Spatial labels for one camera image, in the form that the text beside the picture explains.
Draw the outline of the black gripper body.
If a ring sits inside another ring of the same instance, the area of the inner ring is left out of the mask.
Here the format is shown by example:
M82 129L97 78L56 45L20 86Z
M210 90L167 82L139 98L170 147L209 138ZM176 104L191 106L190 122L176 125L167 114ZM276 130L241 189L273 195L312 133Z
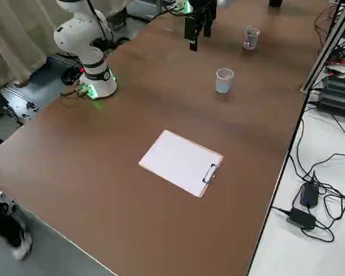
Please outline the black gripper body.
M188 0L188 3L192 7L192 11L188 12L188 15L207 14L212 20L216 19L216 0Z

